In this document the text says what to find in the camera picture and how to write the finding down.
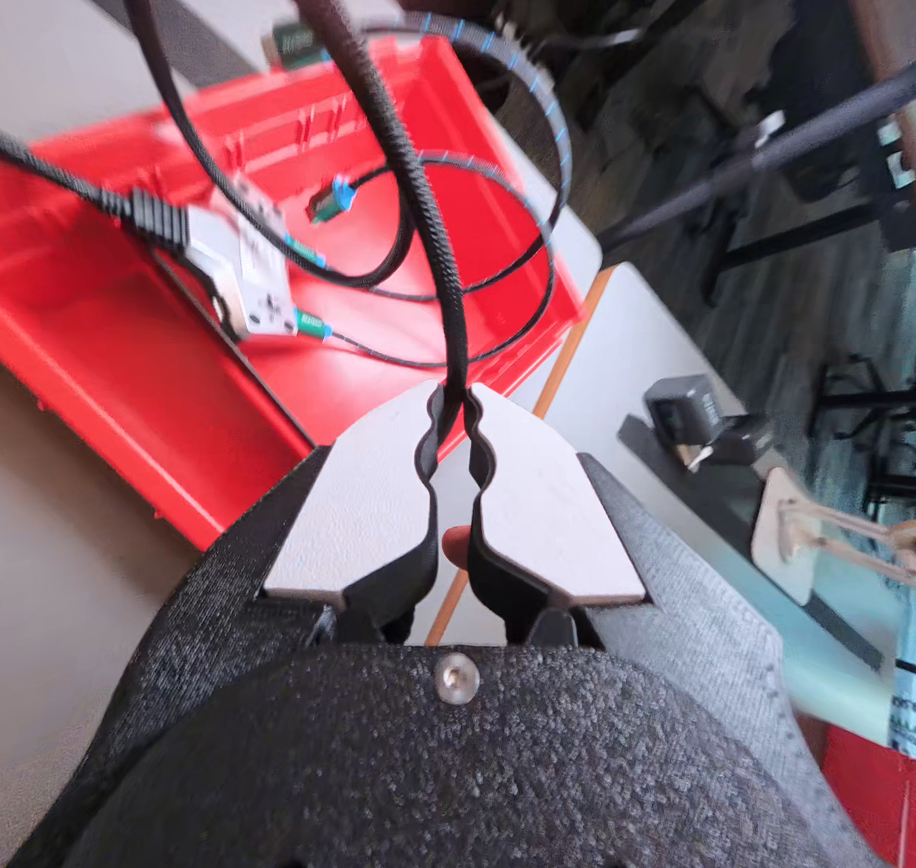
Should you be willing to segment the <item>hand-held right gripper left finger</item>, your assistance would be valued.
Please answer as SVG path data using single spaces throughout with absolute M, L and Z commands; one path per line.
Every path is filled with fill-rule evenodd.
M 372 409 L 334 442 L 270 568 L 269 597 L 412 607 L 438 569 L 439 382 Z

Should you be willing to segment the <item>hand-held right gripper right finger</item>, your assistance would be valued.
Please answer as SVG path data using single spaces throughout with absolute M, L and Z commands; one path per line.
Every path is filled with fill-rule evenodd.
M 560 607 L 646 599 L 645 585 L 575 449 L 489 387 L 467 393 L 481 573 L 499 569 Z

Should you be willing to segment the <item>silver HDMI switch box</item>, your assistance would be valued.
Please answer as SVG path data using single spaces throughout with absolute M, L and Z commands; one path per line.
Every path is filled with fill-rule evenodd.
M 187 211 L 184 261 L 207 291 L 223 332 L 235 342 L 295 336 L 290 271 L 281 251 L 218 187 Z

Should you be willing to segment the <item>red plastic bin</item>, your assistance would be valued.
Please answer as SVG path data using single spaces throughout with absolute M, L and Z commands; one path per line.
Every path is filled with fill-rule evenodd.
M 915 761 L 831 726 L 823 773 L 864 839 L 883 861 L 915 865 Z
M 451 46 L 441 38 L 371 48 L 418 150 L 473 155 L 527 187 L 508 143 Z M 312 225 L 307 203 L 336 176 L 383 162 L 364 115 L 329 62 L 212 87 L 186 100 L 227 174 L 245 173 L 285 214 L 291 233 L 347 274 L 378 264 L 396 231 L 391 176 L 363 187 L 352 210 Z M 213 191 L 163 106 L 32 144 L 91 182 L 134 187 L 180 205 Z M 529 213 L 476 174 L 428 166 L 464 287 L 495 275 L 537 236 Z M 196 547 L 211 543 L 309 452 L 302 436 L 228 350 L 145 244 L 69 192 L 2 165 L 2 363 Z M 510 393 L 582 315 L 583 288 L 560 256 L 555 289 L 532 331 L 470 382 Z M 441 362 L 438 304 L 409 304 L 328 286 L 290 270 L 295 305 L 387 355 Z M 464 302 L 469 352 L 504 342 L 542 300 L 549 268 L 530 263 Z M 379 362 L 340 342 L 256 336 L 240 345 L 317 445 L 442 370 Z

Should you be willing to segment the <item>thick braided cable silver plug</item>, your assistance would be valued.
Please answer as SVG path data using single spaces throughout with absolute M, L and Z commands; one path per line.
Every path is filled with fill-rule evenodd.
M 364 41 L 352 24 L 342 0 L 292 0 L 300 16 L 316 32 L 342 74 L 385 156 L 387 167 L 395 176 L 432 275 L 436 299 L 441 309 L 445 343 L 446 378 L 442 408 L 435 417 L 437 444 L 441 447 L 460 413 L 466 389 L 468 370 L 467 332 L 461 284 L 454 263 L 452 246 L 441 219 L 418 152 L 396 114 L 396 109 Z M 232 185 L 200 140 L 177 92 L 172 71 L 158 34 L 150 0 L 123 0 L 130 27 L 144 55 L 146 66 L 180 135 L 200 167 L 218 187 L 229 203 L 249 221 L 266 241 L 283 256 L 317 279 L 347 289 L 368 290 L 390 277 L 392 262 L 380 265 L 371 273 L 347 276 L 318 267 L 287 244 L 279 233 L 258 219 L 255 210 Z M 140 189 L 123 197 L 96 187 L 83 178 L 71 175 L 58 166 L 38 159 L 26 146 L 2 136 L 2 159 L 10 165 L 63 187 L 90 203 L 100 212 L 126 221 L 141 238 L 157 247 L 177 250 L 190 243 L 189 210 L 180 209 Z

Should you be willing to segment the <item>dark grey power adapter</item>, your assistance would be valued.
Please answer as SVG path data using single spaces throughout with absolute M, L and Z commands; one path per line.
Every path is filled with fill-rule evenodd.
M 704 464 L 753 466 L 774 444 L 765 415 L 724 413 L 702 374 L 658 380 L 643 401 L 658 441 L 690 473 Z

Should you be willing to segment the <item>pale wooden stand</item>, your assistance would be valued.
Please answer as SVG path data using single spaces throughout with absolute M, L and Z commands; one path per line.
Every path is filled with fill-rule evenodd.
M 764 482 L 750 543 L 753 565 L 800 607 L 814 593 L 819 554 L 915 587 L 915 526 L 886 526 L 818 504 L 782 467 Z

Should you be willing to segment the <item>white printed strip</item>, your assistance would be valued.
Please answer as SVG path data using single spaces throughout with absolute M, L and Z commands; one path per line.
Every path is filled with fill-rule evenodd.
M 915 631 L 910 625 L 900 635 L 895 658 L 894 687 L 888 719 L 890 749 L 915 759 Z

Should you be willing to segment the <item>dark metal table leg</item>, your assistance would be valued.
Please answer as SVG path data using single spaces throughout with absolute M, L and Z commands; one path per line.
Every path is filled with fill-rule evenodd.
M 915 98 L 915 63 L 786 133 L 777 134 L 761 147 L 737 155 L 701 176 L 687 187 L 643 212 L 626 216 L 597 237 L 602 266 L 617 248 L 635 241 L 661 225 L 703 207 L 708 201 L 743 187 L 752 176 L 790 164 L 866 124 L 901 111 Z

